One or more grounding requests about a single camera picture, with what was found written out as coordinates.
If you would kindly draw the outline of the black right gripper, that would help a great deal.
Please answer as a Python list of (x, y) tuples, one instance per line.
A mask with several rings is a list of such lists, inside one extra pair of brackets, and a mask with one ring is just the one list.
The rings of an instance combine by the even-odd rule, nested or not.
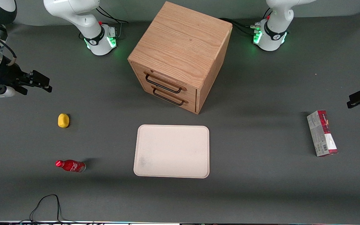
[(28, 93), (24, 86), (41, 88), (51, 93), (52, 87), (49, 86), (49, 82), (50, 79), (48, 77), (36, 70), (32, 70), (27, 74), (17, 64), (7, 66), (2, 63), (0, 65), (0, 87), (2, 85), (11, 86), (22, 95), (27, 95)]

